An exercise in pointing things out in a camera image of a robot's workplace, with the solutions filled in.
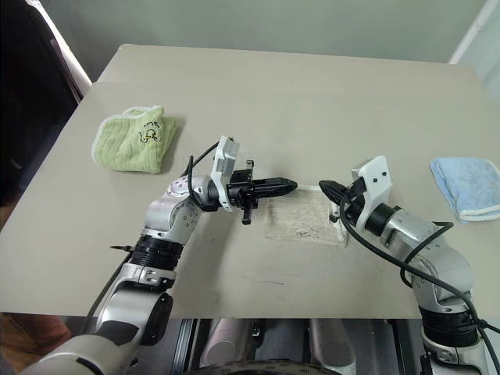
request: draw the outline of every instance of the table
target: table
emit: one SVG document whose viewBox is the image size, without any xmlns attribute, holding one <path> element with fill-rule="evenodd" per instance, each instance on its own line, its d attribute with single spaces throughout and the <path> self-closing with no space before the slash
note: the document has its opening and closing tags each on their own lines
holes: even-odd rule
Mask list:
<svg viewBox="0 0 500 375">
<path fill-rule="evenodd" d="M 96 166 L 102 119 L 160 104 L 180 129 L 158 175 Z M 473 298 L 500 317 L 500 221 L 457 223 L 429 169 L 437 156 L 500 166 L 500 110 L 465 67 L 338 56 L 124 45 L 85 96 L 0 233 L 0 311 L 84 315 L 133 245 L 148 204 L 221 134 L 241 143 L 254 176 L 350 182 L 386 155 L 391 204 L 456 225 L 450 245 L 476 274 Z M 211 159 L 197 166 L 211 170 Z M 353 240 L 347 248 L 263 236 L 241 213 L 204 214 L 184 249 L 172 317 L 420 317 L 398 270 Z"/>
</svg>

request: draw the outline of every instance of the blue towel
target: blue towel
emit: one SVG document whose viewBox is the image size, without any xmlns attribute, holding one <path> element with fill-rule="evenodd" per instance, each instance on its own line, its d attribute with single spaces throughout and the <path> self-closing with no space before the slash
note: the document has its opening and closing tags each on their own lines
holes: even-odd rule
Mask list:
<svg viewBox="0 0 500 375">
<path fill-rule="evenodd" d="M 500 218 L 500 173 L 491 161 L 436 158 L 430 169 L 460 223 Z"/>
</svg>

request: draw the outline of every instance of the green towel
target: green towel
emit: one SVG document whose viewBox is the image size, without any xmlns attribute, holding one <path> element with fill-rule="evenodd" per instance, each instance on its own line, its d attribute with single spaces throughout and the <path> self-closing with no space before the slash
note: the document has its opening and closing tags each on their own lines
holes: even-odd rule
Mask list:
<svg viewBox="0 0 500 375">
<path fill-rule="evenodd" d="M 110 170 L 159 173 L 177 125 L 163 107 L 132 107 L 102 121 L 92 159 Z"/>
</svg>

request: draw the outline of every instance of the folded towel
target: folded towel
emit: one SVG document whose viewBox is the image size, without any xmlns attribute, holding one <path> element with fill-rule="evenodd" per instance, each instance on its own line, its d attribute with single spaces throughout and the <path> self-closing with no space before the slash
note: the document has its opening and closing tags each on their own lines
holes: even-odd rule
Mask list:
<svg viewBox="0 0 500 375">
<path fill-rule="evenodd" d="M 430 169 L 461 223 L 500 218 L 500 173 L 491 161 L 437 158 Z"/>
<path fill-rule="evenodd" d="M 92 159 L 110 170 L 159 173 L 177 125 L 163 107 L 132 107 L 102 121 Z"/>
</svg>

